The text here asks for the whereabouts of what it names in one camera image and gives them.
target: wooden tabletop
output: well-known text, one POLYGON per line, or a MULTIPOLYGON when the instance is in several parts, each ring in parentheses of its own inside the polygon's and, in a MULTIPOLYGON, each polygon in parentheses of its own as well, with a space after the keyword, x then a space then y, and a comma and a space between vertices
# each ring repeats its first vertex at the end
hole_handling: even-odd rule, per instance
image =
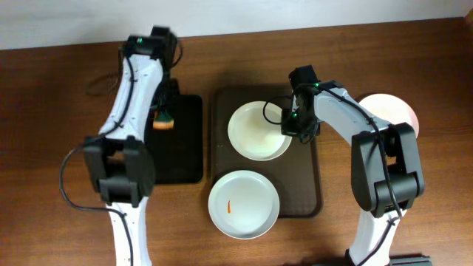
MULTIPOLYGON (((204 102, 204 179, 155 187, 147 208, 154 265, 298 265, 340 258, 359 207, 350 147, 328 125, 317 138, 324 208, 313 219, 280 219, 258 239, 231 239, 207 210, 208 115, 223 86, 288 83, 312 64, 357 98, 404 99, 420 121, 425 194, 397 230, 391 255, 422 253, 435 265, 473 261, 473 49, 462 18, 184 38, 173 76, 204 102)), ((115 96, 91 82, 117 68, 119 43, 0 51, 0 265, 114 265, 107 214, 76 211, 58 188, 63 156, 95 134, 115 96)), ((66 171, 71 198, 102 203, 81 156, 66 171)))

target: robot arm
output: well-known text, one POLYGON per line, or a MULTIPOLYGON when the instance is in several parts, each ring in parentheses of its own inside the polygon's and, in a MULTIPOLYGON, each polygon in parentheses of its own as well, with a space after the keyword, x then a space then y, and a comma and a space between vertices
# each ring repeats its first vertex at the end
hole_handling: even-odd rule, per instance
POLYGON ((120 217, 110 212, 117 265, 150 266, 146 244, 146 203, 156 178, 144 145, 144 132, 154 97, 169 84, 177 44, 169 29, 154 27, 150 36, 129 36, 123 45, 123 74, 115 103, 99 131, 103 136, 84 147, 95 191, 125 214, 129 240, 120 217), (123 159, 117 160, 116 154, 123 159))
POLYGON ((384 178, 381 157, 385 154, 377 148, 377 132, 360 110, 376 124, 387 156, 396 157, 396 163, 388 166, 388 171, 390 187, 402 215, 424 190, 414 130, 406 123, 391 125, 371 114, 359 106, 340 83, 320 83, 312 66, 297 68, 289 79, 293 87, 293 106, 282 111, 282 134, 299 137, 303 142, 309 134, 318 134, 319 124, 326 122, 352 146, 351 183, 361 214, 347 260, 357 266, 387 265, 400 217, 394 210, 384 178))

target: white bowl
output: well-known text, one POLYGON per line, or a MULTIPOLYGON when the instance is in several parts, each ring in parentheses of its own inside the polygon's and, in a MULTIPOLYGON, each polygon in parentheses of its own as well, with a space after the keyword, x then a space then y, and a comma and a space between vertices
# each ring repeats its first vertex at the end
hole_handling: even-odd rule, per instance
POLYGON ((360 105, 375 116, 392 124, 408 123, 419 135, 419 120, 411 106, 405 101, 388 94, 370 95, 360 101, 360 105))
MULTIPOLYGON (((281 126, 273 125, 263 117, 265 102, 254 101, 238 108, 228 123, 228 138, 231 145, 244 157, 251 160, 272 160, 283 154, 292 137, 281 134, 281 126)), ((266 117, 281 121, 281 108, 269 103, 266 117)))
POLYGON ((208 212, 224 234, 253 239, 273 227, 279 215, 279 196, 261 174, 233 171, 215 183, 208 198, 208 212))

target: brown tray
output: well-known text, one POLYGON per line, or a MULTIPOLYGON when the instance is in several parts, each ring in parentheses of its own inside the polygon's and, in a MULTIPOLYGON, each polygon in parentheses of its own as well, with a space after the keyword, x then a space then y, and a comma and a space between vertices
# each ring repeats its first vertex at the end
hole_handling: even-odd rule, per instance
MULTIPOLYGON (((317 144, 307 145, 293 138, 286 152, 269 161, 243 157, 228 139, 228 122, 243 104, 266 101, 277 95, 290 95, 289 86, 234 86, 218 91, 211 106, 211 178, 219 178, 236 170, 255 171, 267 177, 278 191, 279 218, 309 218, 322 207, 317 144)), ((289 108, 287 99, 275 100, 277 106, 289 108)))

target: black tray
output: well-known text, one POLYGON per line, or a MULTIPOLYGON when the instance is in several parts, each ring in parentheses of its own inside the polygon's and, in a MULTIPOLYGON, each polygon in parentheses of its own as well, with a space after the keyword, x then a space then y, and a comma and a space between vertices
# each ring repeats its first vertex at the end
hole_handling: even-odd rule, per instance
MULTIPOLYGON (((277 95, 290 95, 289 86, 234 86, 218 91, 211 110, 211 178, 219 178, 236 170, 255 171, 267 177, 278 191, 279 218, 308 218, 322 207, 317 145, 307 145, 293 138, 287 151, 269 161, 243 157, 228 139, 228 121, 243 104, 266 101, 277 95)), ((280 107, 290 107, 289 100, 275 100, 280 107)))
POLYGON ((154 130, 151 115, 145 144, 153 156, 156 184, 197 183, 203 177, 202 98, 178 95, 167 108, 174 118, 171 130, 154 130))

